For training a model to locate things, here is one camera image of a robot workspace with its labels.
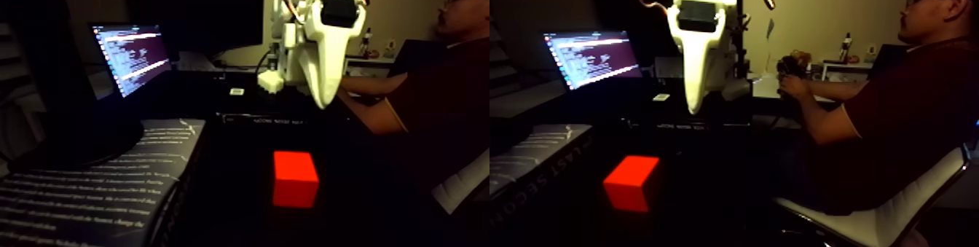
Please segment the person's left hand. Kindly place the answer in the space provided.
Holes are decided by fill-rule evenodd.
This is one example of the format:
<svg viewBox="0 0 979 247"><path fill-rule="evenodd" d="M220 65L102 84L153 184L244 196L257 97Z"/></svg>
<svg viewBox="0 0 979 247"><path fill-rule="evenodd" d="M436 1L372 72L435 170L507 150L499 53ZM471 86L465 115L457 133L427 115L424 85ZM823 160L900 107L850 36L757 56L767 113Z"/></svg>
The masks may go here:
<svg viewBox="0 0 979 247"><path fill-rule="evenodd" d="M814 101L814 95L806 82L797 76L784 76L779 80L779 88L800 103Z"/></svg>

